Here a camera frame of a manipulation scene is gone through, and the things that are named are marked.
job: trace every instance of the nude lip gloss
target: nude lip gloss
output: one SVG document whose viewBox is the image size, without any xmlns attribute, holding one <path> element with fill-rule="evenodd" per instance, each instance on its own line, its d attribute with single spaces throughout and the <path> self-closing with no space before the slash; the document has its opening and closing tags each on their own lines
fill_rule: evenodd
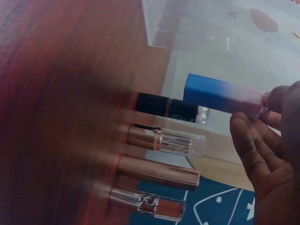
<svg viewBox="0 0 300 225">
<path fill-rule="evenodd" d="M 226 113 L 243 112 L 252 120 L 270 113 L 262 91 L 195 74 L 188 74 L 183 100 Z"/>
<path fill-rule="evenodd" d="M 137 180 L 146 180 L 184 190 L 195 190 L 200 182 L 200 172 L 194 169 L 125 154 L 120 156 L 117 172 Z"/>
<path fill-rule="evenodd" d="M 130 126 L 127 143 L 149 150 L 198 158 L 202 157 L 206 150 L 205 136 L 142 124 Z"/>
<path fill-rule="evenodd" d="M 186 209 L 185 201 L 122 186 L 112 188 L 109 201 L 125 209 L 174 222 L 182 220 Z"/>
<path fill-rule="evenodd" d="M 209 115 L 209 109 L 206 107 L 142 92 L 137 95 L 135 110 L 200 124 L 206 124 Z"/>
</svg>

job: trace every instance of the acrylic box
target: acrylic box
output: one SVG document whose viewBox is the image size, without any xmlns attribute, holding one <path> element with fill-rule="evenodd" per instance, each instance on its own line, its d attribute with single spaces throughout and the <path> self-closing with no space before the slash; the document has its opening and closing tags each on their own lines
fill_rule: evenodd
<svg viewBox="0 0 300 225">
<path fill-rule="evenodd" d="M 234 50 L 231 0 L 142 0 L 142 6 L 149 46 L 210 54 Z"/>
</svg>

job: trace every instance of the wooden table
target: wooden table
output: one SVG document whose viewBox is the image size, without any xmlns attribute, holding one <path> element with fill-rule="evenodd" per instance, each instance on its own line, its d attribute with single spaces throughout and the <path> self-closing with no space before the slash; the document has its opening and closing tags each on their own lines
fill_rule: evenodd
<svg viewBox="0 0 300 225">
<path fill-rule="evenodd" d="M 159 94 L 170 51 L 148 47 L 140 0 L 0 1 L 0 224 L 127 224 L 108 205 L 119 128 L 152 117 L 128 93 Z"/>
</svg>

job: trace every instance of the hand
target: hand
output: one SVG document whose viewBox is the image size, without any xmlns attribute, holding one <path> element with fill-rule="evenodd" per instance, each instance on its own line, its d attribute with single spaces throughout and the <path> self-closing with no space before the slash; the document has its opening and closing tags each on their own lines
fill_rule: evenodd
<svg viewBox="0 0 300 225">
<path fill-rule="evenodd" d="M 264 101 L 272 110 L 267 118 L 250 121 L 238 112 L 230 120 L 255 190 L 254 224 L 300 224 L 300 82 L 275 88 Z"/>
</svg>

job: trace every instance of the transparent cap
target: transparent cap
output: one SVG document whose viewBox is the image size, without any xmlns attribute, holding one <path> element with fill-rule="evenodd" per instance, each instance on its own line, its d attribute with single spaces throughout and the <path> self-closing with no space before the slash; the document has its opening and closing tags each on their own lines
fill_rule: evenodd
<svg viewBox="0 0 300 225">
<path fill-rule="evenodd" d="M 205 149 L 205 136 L 163 129 L 160 151 L 201 158 Z"/>
</svg>

